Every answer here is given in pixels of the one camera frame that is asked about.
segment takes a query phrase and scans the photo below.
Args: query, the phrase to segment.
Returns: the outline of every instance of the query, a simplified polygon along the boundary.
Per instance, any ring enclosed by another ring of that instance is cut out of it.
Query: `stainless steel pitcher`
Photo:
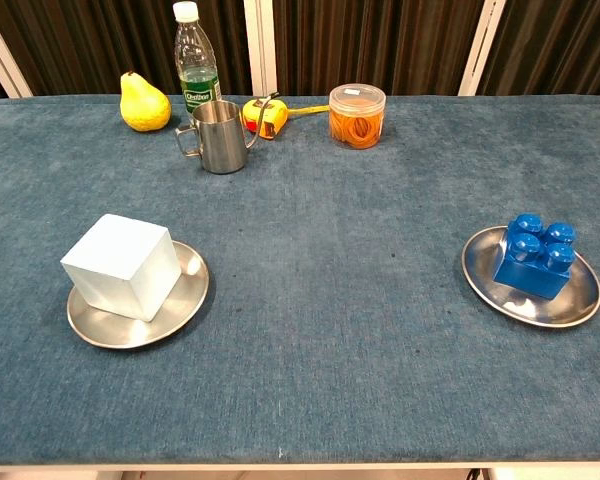
[[[192,125],[176,128],[180,151],[185,157],[199,156],[202,168],[211,173],[240,170],[246,165],[247,153],[259,137],[264,109],[277,96],[278,92],[275,92],[263,100],[256,133],[249,143],[245,143],[242,112],[238,105],[225,100],[203,103],[193,111]],[[187,150],[182,145],[181,138],[187,132],[197,133],[197,148]]]

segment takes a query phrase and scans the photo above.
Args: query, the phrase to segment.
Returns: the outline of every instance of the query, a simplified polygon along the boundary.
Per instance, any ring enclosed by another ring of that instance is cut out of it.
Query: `plastic jar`
[[[373,147],[380,139],[387,97],[382,90],[348,83],[329,94],[329,133],[353,148]]]

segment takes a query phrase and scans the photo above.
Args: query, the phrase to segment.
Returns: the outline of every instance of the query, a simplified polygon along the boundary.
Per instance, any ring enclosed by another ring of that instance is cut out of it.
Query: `yellow tape measure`
[[[250,132],[255,132],[258,127],[258,117],[262,101],[259,99],[249,100],[242,107],[242,117],[244,125]],[[282,100],[271,100],[264,110],[262,118],[262,127],[260,127],[260,136],[268,140],[272,140],[284,124],[287,123],[289,115],[308,115],[310,113],[326,112],[329,110],[329,105],[319,105],[315,107],[305,108],[288,108]]]

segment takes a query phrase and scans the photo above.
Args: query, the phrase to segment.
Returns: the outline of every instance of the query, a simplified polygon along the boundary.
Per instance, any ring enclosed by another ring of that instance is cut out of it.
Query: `stainless steel plate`
[[[209,269],[193,248],[173,242],[182,274],[150,322],[123,317],[87,305],[75,287],[69,292],[71,328],[86,342],[105,348],[134,348],[156,342],[182,327],[202,306],[209,289]]]
[[[598,311],[600,282],[578,253],[571,266],[571,279],[552,300],[494,282],[496,251],[506,229],[503,226],[482,230],[462,250],[464,275],[485,302],[511,318],[549,328],[573,327]]]

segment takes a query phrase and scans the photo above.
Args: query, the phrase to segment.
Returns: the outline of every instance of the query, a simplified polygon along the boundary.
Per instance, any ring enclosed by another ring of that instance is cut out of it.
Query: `green label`
[[[209,100],[217,100],[220,97],[220,83],[218,77],[213,77],[206,82],[185,82],[180,80],[184,102],[187,104],[187,111],[193,112],[198,105]]]

